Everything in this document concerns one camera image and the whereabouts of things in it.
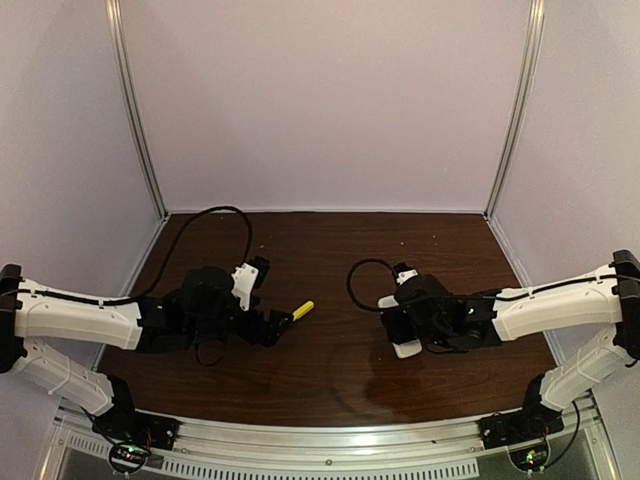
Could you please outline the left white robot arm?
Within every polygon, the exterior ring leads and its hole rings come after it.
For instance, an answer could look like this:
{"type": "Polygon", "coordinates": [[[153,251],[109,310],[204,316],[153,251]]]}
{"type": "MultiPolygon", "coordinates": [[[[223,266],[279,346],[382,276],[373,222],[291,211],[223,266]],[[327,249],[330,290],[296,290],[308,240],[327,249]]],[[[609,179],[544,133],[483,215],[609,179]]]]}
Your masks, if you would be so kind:
{"type": "Polygon", "coordinates": [[[257,257],[232,273],[191,270],[178,289],[162,297],[107,298],[46,287],[8,264],[1,271],[1,371],[23,376],[94,418],[131,417],[135,408],[124,381],[92,372],[42,340],[79,340],[142,354],[197,349],[232,336],[271,347],[302,315],[258,310],[253,291],[268,268],[257,257]]]}

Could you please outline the white remote control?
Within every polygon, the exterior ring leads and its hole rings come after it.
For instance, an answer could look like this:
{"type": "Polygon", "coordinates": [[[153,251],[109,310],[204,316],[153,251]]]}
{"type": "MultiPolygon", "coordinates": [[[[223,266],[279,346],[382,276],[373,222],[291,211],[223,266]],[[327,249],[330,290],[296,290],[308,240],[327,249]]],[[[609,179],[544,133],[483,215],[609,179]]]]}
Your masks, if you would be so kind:
{"type": "Polygon", "coordinates": [[[379,299],[378,308],[382,326],[396,357],[406,359],[418,355],[422,351],[422,344],[394,297],[389,295],[379,299]]]}

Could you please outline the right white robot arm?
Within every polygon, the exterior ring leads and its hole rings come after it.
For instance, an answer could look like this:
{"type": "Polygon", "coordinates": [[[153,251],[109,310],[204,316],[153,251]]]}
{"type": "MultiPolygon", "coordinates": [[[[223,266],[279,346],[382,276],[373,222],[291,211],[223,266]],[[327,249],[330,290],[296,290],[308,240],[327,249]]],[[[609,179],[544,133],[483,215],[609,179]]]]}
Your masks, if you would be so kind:
{"type": "Polygon", "coordinates": [[[428,345],[453,352],[500,346],[521,337],[586,324],[602,330],[564,364],[528,386],[516,420],[555,420],[580,394],[639,360],[639,260],[618,250],[596,270],[537,287],[454,294],[432,275],[403,270],[395,293],[379,301],[400,358],[428,345]]]}

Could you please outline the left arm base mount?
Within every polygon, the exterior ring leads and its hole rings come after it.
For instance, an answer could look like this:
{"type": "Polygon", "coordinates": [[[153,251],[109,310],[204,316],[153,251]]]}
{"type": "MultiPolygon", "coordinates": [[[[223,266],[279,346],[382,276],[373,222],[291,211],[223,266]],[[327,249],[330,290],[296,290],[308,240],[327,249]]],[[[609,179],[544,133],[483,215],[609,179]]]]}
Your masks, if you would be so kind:
{"type": "Polygon", "coordinates": [[[92,431],[109,444],[107,462],[116,475],[130,478],[145,467],[160,468],[164,452],[173,450],[181,422],[172,417],[134,411],[132,416],[85,413],[92,431]]]}

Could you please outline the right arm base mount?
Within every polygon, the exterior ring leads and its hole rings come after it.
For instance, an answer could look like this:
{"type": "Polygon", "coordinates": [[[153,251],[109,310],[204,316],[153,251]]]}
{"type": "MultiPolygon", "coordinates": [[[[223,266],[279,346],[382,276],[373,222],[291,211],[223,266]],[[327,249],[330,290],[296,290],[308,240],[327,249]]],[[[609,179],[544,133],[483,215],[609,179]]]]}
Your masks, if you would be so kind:
{"type": "Polygon", "coordinates": [[[521,408],[494,413],[478,421],[486,450],[505,447],[510,463],[526,474],[541,472],[550,461],[549,436],[564,430],[561,413],[545,408],[521,408]]]}

